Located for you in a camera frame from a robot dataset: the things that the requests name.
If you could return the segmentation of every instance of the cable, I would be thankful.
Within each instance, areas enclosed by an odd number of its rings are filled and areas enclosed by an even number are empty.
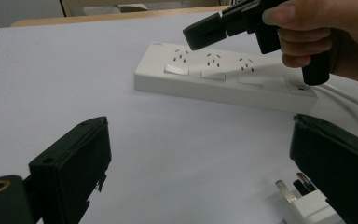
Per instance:
[[[333,92],[333,93],[335,93],[335,94],[341,96],[342,98],[344,98],[344,99],[346,99],[346,100],[348,100],[348,101],[351,101],[352,103],[358,105],[358,99],[356,99],[356,98],[354,98],[354,97],[348,95],[346,92],[341,91],[341,90],[337,89],[337,88],[334,87],[334,86],[331,86],[331,85],[329,85],[329,84],[323,84],[323,85],[321,85],[320,87],[322,87],[322,88],[324,88],[324,89],[326,89],[326,90],[328,90],[328,91],[331,91],[331,92]]]

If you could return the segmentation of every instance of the white plug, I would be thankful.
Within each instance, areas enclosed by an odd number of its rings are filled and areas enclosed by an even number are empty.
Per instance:
[[[345,224],[338,213],[326,202],[325,196],[316,189],[303,174],[297,174],[302,197],[297,198],[294,193],[280,180],[276,183],[278,189],[288,202],[284,216],[286,224]]]

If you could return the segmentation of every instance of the black plastic casing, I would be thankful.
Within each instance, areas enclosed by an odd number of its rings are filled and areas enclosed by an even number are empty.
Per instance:
[[[25,180],[0,177],[0,223],[78,223],[111,160],[106,117],[78,124],[31,161]]]
[[[358,137],[297,115],[290,157],[348,224],[358,224]]]

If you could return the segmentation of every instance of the white power strip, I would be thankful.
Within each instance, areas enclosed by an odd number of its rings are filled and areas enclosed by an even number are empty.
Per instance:
[[[317,101],[301,70],[280,59],[159,42],[136,68],[135,89],[302,114]]]

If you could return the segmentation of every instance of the plug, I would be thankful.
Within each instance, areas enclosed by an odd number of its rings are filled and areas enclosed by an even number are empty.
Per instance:
[[[288,202],[284,215],[286,224],[345,224],[338,213],[326,202],[325,196],[316,189],[302,173],[297,174],[295,187],[301,194],[296,195],[279,180],[276,186]]]
[[[243,0],[201,21],[193,23],[183,30],[192,50],[202,49],[242,32],[255,33],[258,46],[263,54],[281,48],[277,26],[262,22],[263,12],[276,7],[286,0]],[[310,86],[321,85],[330,78],[328,52],[311,56],[309,65],[302,67],[304,82]]]

